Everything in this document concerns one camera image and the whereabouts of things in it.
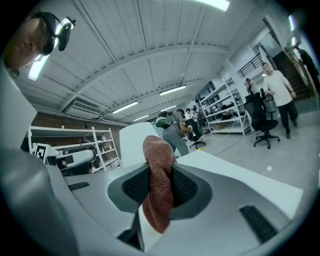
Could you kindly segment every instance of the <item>black pants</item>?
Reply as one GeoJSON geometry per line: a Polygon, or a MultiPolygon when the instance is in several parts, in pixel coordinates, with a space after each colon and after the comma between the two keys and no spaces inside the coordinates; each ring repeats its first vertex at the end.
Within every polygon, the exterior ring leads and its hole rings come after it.
{"type": "Polygon", "coordinates": [[[281,116],[282,125],[285,128],[286,133],[290,134],[288,114],[290,116],[291,121],[296,120],[298,117],[298,111],[296,109],[294,101],[291,100],[289,103],[279,106],[278,108],[281,116]]]}
{"type": "Polygon", "coordinates": [[[317,73],[314,71],[314,69],[311,69],[311,68],[310,68],[310,70],[308,68],[308,71],[309,71],[309,74],[311,76],[311,79],[313,80],[315,89],[317,90],[317,92],[320,92],[320,83],[319,83],[319,80],[318,80],[317,73]]]}

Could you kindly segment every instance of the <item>air conditioner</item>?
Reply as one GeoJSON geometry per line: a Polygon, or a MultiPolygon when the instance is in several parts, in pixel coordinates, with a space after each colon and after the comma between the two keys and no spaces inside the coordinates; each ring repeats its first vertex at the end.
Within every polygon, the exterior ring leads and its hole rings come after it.
{"type": "Polygon", "coordinates": [[[69,106],[66,107],[64,113],[83,119],[94,119],[100,116],[102,110],[74,100],[69,106]]]}

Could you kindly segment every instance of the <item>gray floor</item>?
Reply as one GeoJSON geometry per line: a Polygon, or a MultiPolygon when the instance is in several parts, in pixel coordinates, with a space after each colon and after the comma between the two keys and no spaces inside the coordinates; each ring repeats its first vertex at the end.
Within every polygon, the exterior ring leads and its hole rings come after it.
{"type": "Polygon", "coordinates": [[[270,133],[279,136],[270,141],[271,149],[262,141],[253,147],[258,132],[242,134],[207,134],[204,151],[271,179],[303,189],[296,216],[302,214],[314,200],[319,186],[320,110],[319,98],[296,104],[298,128],[291,127],[291,139],[286,139],[279,122],[270,133]]]}

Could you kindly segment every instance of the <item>hand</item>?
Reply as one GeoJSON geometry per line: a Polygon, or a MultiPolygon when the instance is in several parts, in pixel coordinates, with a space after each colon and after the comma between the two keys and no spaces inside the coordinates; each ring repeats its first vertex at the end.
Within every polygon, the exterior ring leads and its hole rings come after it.
{"type": "Polygon", "coordinates": [[[295,98],[297,97],[297,95],[296,95],[296,93],[295,93],[294,91],[292,91],[290,94],[291,94],[291,97],[292,97],[293,99],[295,99],[295,98]]]}

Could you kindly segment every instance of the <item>metal shelving unit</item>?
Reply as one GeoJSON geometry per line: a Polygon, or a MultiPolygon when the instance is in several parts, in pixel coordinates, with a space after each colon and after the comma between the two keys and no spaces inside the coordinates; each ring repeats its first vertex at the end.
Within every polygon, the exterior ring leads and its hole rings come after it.
{"type": "Polygon", "coordinates": [[[235,100],[235,95],[237,95],[237,93],[235,92],[235,90],[237,89],[230,89],[230,86],[233,85],[234,83],[230,84],[230,82],[226,82],[223,81],[223,84],[221,86],[219,86],[217,89],[215,89],[212,93],[210,93],[207,97],[205,97],[203,100],[200,101],[200,105],[202,107],[202,110],[204,112],[204,116],[205,119],[209,125],[209,129],[211,134],[215,134],[215,133],[242,133],[243,136],[245,136],[245,133],[247,131],[250,130],[250,124],[248,122],[248,117],[247,117],[247,112],[244,111],[244,115],[240,115],[240,111],[239,108],[243,108],[243,102],[236,102],[235,100]],[[219,93],[221,93],[223,90],[227,90],[227,94],[220,98],[219,100],[213,102],[213,103],[209,103],[211,99],[213,99],[216,96],[219,96],[219,93]],[[227,100],[227,99],[231,99],[231,101],[233,102],[233,106],[224,109],[224,110],[220,110],[217,112],[213,112],[210,114],[207,114],[207,112],[205,110],[208,110],[214,106],[216,106],[217,104],[222,104],[223,101],[227,100]],[[225,120],[221,120],[221,119],[217,119],[217,115],[222,114],[224,112],[227,111],[235,111],[236,116],[233,116],[230,119],[225,119],[225,120]],[[232,127],[225,127],[222,129],[213,129],[211,125],[216,125],[216,124],[221,124],[221,123],[229,123],[229,122],[239,122],[240,125],[235,126],[235,123],[233,124],[232,127]]]}
{"type": "Polygon", "coordinates": [[[30,154],[34,154],[36,151],[35,148],[32,148],[32,138],[69,138],[69,137],[83,137],[85,143],[77,143],[77,144],[66,144],[66,145],[59,145],[53,146],[55,150],[58,151],[65,151],[65,150],[74,150],[74,149],[87,149],[87,147],[94,147],[96,157],[99,158],[99,167],[92,168],[92,173],[95,173],[101,169],[105,172],[107,171],[107,166],[114,163],[118,160],[119,165],[121,165],[121,161],[119,159],[119,155],[115,146],[114,139],[112,137],[111,130],[95,130],[92,126],[91,130],[82,130],[82,129],[65,129],[65,128],[51,128],[51,127],[38,127],[38,126],[30,126],[28,129],[28,144],[29,144],[29,152],[30,154]],[[93,137],[93,141],[89,141],[86,137],[93,137]],[[97,140],[97,136],[104,136],[106,139],[97,140]],[[103,146],[105,143],[111,144],[111,149],[106,151],[100,150],[99,146],[103,146]],[[116,157],[111,158],[108,153],[115,151],[116,157]]]}

